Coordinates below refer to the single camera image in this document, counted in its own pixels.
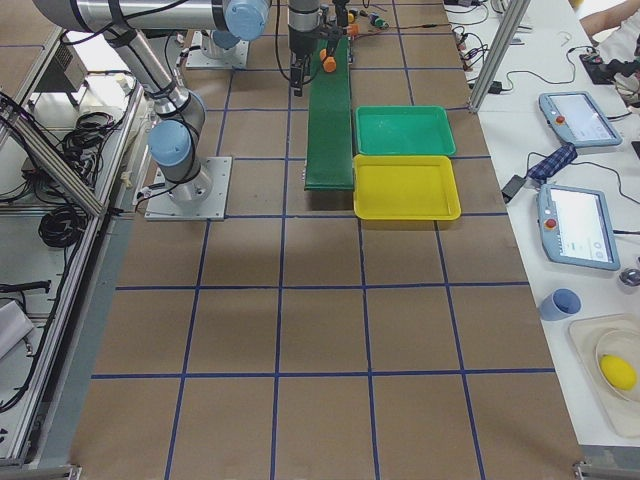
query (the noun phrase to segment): blue cloth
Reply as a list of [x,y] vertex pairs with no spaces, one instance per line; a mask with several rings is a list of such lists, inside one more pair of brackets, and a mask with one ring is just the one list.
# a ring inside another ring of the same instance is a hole
[[576,152],[576,147],[573,143],[567,143],[540,163],[531,167],[527,172],[527,176],[540,183],[546,183],[549,177],[553,177],[577,157],[578,152]]

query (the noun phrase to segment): white tray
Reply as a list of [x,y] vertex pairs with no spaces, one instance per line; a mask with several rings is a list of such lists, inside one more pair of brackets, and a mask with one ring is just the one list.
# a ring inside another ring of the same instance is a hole
[[611,330],[634,330],[640,333],[640,323],[628,314],[576,320],[569,325],[569,336],[580,362],[591,377],[591,386],[613,429],[623,437],[640,437],[640,404],[617,396],[602,378],[596,360],[596,344],[602,335]]

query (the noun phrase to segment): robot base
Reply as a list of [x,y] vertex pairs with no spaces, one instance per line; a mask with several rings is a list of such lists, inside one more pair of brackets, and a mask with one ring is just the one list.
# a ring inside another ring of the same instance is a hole
[[[144,217],[149,221],[224,220],[231,178],[231,157],[208,157],[202,168],[206,168],[213,179],[213,190],[202,201],[177,203],[171,197],[159,195],[149,199]],[[164,182],[158,169],[154,181]]]
[[[202,34],[193,34],[192,46],[202,47]],[[233,52],[224,54],[221,58],[209,58],[200,50],[192,50],[187,57],[186,67],[189,70],[229,70],[232,68],[245,70],[249,57],[249,42],[241,40]]]

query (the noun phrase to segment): green board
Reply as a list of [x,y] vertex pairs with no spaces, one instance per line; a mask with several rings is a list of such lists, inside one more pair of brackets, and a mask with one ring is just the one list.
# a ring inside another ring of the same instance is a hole
[[351,92],[349,89],[348,40],[336,49],[338,68],[322,70],[319,54],[311,71],[320,68],[310,83],[309,124],[305,190],[353,190]]

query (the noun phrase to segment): blue cup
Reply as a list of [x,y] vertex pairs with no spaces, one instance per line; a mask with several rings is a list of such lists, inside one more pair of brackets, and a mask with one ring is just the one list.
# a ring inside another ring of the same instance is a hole
[[559,288],[540,304],[540,317],[543,320],[562,320],[580,311],[580,297],[568,288]]

